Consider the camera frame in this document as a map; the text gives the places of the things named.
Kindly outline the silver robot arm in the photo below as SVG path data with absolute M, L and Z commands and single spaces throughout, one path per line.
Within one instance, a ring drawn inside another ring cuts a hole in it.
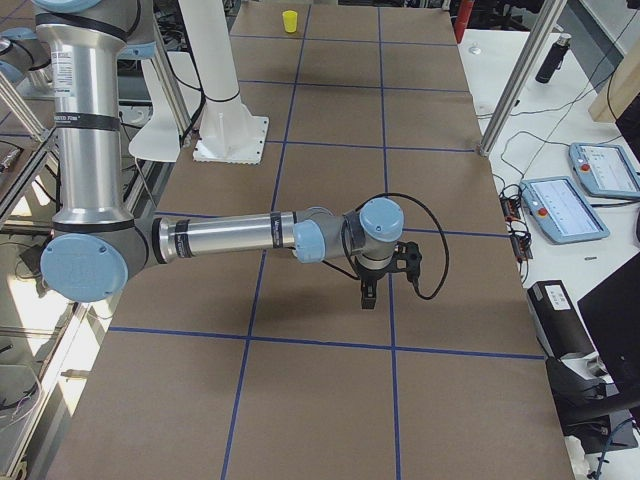
M 337 216 L 314 207 L 210 220 L 142 220 L 124 205 L 117 61 L 158 49 L 148 1 L 38 1 L 36 30 L 51 50 L 62 206 L 40 268 L 64 297 L 94 302 L 153 263 L 205 254 L 290 249 L 303 263 L 347 259 L 361 304 L 375 305 L 384 276 L 405 271 L 404 214 L 377 197 Z

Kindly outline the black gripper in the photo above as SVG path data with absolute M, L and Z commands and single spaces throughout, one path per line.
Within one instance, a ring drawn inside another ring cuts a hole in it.
M 361 308 L 373 310 L 377 302 L 377 282 L 388 273 L 397 270 L 397 257 L 391 255 L 382 260 L 358 255 L 355 259 L 356 274 L 360 279 Z

